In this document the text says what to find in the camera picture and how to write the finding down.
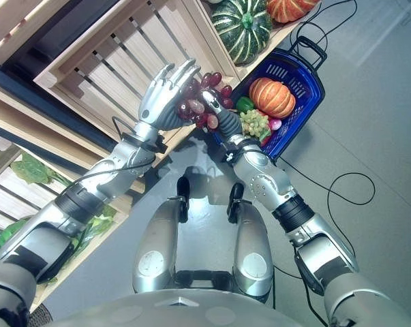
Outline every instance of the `basket handle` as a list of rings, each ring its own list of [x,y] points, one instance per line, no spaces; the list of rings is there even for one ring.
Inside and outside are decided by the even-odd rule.
[[[319,47],[319,45],[317,45],[316,43],[314,43],[308,37],[305,37],[305,36],[299,36],[297,38],[296,42],[293,43],[293,45],[290,47],[290,49],[288,49],[288,52],[290,52],[290,53],[293,52],[294,48],[298,44],[304,45],[307,48],[311,48],[314,52],[316,52],[319,55],[320,61],[315,67],[311,63],[308,63],[308,61],[305,60],[306,64],[308,64],[308,66],[311,68],[311,70],[316,72],[317,69],[319,69],[319,67],[324,63],[324,61],[328,57],[326,52],[323,51],[323,49],[321,47]]]

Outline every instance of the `gray floor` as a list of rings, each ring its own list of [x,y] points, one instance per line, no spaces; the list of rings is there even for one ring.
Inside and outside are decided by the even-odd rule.
[[[318,20],[326,30],[352,11],[343,6]],[[354,243],[362,272],[411,315],[411,5],[406,0],[359,1],[357,15],[329,37],[319,75],[326,97],[283,158],[324,185],[345,172],[362,172],[376,184],[363,207],[331,198],[331,210]],[[190,178],[189,221],[179,228],[178,269],[230,269],[235,226],[226,223],[234,182],[217,163],[216,145],[194,133],[160,171],[161,179],[132,216],[45,301],[55,319],[132,293],[132,260],[152,213]],[[282,161],[311,207],[327,217],[326,192]],[[356,201],[370,196],[363,178],[341,180],[336,190]],[[296,273],[284,233],[263,207],[275,263]],[[277,308],[305,326],[320,326],[300,281],[277,272]],[[323,314],[322,299],[312,296]]]

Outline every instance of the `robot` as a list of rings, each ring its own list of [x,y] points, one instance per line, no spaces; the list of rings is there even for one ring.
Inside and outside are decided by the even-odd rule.
[[[183,86],[200,71],[194,59],[164,67],[139,107],[139,122],[123,133],[113,152],[96,163],[33,216],[0,250],[0,327],[26,326],[37,283],[53,278],[73,254],[71,237],[126,192],[165,148],[159,130],[184,122],[174,106]],[[213,92],[200,96],[219,119],[219,132],[235,174],[272,212],[294,247],[302,278],[324,296],[329,326],[411,327],[409,317],[359,272],[355,257],[331,226],[304,202],[287,174],[241,133],[237,116]],[[238,225],[234,266],[227,272],[175,272],[177,226],[187,220],[189,185],[178,182],[150,221],[136,254],[137,294],[90,308],[50,326],[300,326],[262,304],[273,278],[267,231],[260,213],[243,199],[242,184],[230,195],[228,220]],[[197,280],[208,281],[203,287]]]

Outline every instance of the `bunch of grapes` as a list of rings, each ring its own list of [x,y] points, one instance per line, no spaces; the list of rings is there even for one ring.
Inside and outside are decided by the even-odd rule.
[[[219,125],[219,121],[207,105],[202,102],[198,94],[200,90],[213,88],[220,95],[220,103],[227,109],[233,107],[230,99],[232,88],[230,85],[223,85],[222,74],[219,72],[206,73],[199,82],[192,78],[183,89],[182,100],[177,105],[177,114],[184,121],[195,123],[197,128],[208,127],[214,130]]]
[[[267,115],[261,114],[259,110],[241,112],[240,119],[245,135],[260,138],[263,133],[270,131]]]

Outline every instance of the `orange pumpkin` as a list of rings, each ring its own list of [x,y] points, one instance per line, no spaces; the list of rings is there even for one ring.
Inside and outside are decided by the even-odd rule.
[[[277,22],[292,22],[305,16],[319,0],[267,0],[267,12]]]
[[[254,80],[249,87],[249,97],[257,109],[275,118],[287,117],[296,104],[287,86],[267,77]]]

